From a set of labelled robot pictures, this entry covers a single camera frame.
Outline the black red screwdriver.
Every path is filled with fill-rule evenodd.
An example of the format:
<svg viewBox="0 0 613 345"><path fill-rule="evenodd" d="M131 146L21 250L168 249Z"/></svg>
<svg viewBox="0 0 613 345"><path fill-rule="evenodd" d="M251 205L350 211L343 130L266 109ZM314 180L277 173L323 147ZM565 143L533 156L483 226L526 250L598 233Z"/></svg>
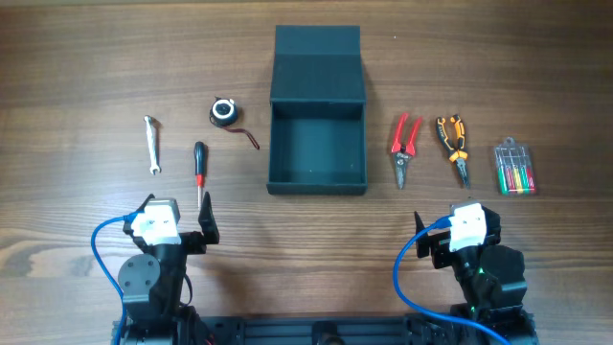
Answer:
<svg viewBox="0 0 613 345"><path fill-rule="evenodd" d="M206 153L207 147L203 142L197 141L194 144L194 174L197 188L198 208L202 207L205 175L206 175Z"/></svg>

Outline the red handled snips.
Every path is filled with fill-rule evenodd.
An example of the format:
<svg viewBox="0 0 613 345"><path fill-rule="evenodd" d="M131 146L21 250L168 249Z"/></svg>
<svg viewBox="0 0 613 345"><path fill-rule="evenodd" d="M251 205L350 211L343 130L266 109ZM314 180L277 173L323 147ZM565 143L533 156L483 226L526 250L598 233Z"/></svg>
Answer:
<svg viewBox="0 0 613 345"><path fill-rule="evenodd" d="M401 114L391 145L391 155L395 164L397 186L400 189L404 188L409 162L416 155L416 141L422 123L422 117L418 117L408 132L406 142L402 143L401 140L404 138L404 126L407 124L409 117L410 115L408 112Z"/></svg>

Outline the orange black pliers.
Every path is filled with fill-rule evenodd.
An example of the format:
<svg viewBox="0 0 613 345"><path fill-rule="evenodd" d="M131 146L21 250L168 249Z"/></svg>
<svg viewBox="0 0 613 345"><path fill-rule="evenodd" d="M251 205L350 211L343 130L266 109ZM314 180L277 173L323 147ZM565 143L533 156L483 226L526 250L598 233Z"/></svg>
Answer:
<svg viewBox="0 0 613 345"><path fill-rule="evenodd" d="M470 182L466 165L468 153L465 144L465 124L459 114L451 116L449 121L454 126L456 140L453 141L446 132L446 119L444 117L436 119L437 136L447 153L447 159L455 165L464 186L469 188Z"/></svg>

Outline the black round tape measure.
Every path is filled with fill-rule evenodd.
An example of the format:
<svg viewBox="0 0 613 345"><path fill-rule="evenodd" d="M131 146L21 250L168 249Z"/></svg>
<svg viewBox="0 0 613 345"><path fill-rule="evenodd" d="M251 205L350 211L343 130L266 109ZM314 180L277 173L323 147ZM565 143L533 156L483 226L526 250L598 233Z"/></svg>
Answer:
<svg viewBox="0 0 613 345"><path fill-rule="evenodd" d="M216 97L211 105L209 120L215 127L221 128L231 133L244 134L253 147L259 150L261 147L255 137L244 128L233 128L234 123L238 120L239 108L233 99Z"/></svg>

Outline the clear case colored screwdrivers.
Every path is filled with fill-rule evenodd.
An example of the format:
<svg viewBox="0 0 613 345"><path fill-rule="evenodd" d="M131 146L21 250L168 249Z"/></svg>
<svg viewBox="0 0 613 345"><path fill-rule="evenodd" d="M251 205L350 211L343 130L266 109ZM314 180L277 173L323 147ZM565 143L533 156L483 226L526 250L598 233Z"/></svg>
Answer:
<svg viewBox="0 0 613 345"><path fill-rule="evenodd" d="M536 194L534 168L530 149L507 137L494 148L494 162L498 173L500 193L503 196Z"/></svg>

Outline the dark green box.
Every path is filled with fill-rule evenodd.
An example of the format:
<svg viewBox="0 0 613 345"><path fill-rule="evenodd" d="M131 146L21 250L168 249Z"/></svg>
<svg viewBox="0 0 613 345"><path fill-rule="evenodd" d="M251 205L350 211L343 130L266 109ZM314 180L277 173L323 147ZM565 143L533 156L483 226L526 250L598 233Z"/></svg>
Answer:
<svg viewBox="0 0 613 345"><path fill-rule="evenodd" d="M268 193L365 194L366 102L359 27L277 26Z"/></svg>

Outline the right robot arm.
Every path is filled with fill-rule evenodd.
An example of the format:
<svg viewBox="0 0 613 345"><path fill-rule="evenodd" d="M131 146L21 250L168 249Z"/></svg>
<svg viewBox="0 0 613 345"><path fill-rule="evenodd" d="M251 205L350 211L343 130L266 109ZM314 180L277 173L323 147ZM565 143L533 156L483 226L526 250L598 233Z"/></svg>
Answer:
<svg viewBox="0 0 613 345"><path fill-rule="evenodd" d="M455 317L477 322L512 345L538 345L533 316L523 310L528 284L523 253L500 243L500 216L483 206L486 234L475 245L453 250L451 232L422 235L417 255L430 256L436 269L452 267L465 302L450 308Z"/></svg>

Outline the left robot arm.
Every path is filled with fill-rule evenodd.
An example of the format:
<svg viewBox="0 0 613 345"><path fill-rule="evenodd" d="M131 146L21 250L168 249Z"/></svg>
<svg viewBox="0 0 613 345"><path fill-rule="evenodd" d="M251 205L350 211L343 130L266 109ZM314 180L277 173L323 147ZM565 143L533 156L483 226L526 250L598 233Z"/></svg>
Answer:
<svg viewBox="0 0 613 345"><path fill-rule="evenodd" d="M187 258L219 243L209 193L200 197L198 231L179 232L174 198L149 195L124 221L124 232L141 250L122 265L118 286L123 315L112 331L113 344L214 344L215 336L189 301Z"/></svg>

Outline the silver combination wrench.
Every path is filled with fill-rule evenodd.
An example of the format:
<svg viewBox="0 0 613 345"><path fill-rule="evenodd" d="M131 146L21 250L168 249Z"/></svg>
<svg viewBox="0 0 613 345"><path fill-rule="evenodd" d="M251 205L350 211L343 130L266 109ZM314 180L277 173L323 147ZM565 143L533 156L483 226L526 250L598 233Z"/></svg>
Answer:
<svg viewBox="0 0 613 345"><path fill-rule="evenodd" d="M159 158L158 144L157 144L158 128L156 125L156 121L149 115L146 115L144 117L144 121L146 124L147 139L148 139L148 151L149 151L149 160L150 160L149 171L151 174L156 175L157 173L161 171L161 168L159 166L159 161L158 161L158 158Z"/></svg>

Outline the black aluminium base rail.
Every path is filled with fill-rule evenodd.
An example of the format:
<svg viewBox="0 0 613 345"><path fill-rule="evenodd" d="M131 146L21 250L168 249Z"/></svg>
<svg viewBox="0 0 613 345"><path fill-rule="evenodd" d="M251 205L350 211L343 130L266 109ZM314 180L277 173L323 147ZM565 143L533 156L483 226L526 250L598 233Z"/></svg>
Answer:
<svg viewBox="0 0 613 345"><path fill-rule="evenodd" d="M203 317L193 338L169 331L124 327L121 344L497 344L487 333L419 314L396 317Z"/></svg>

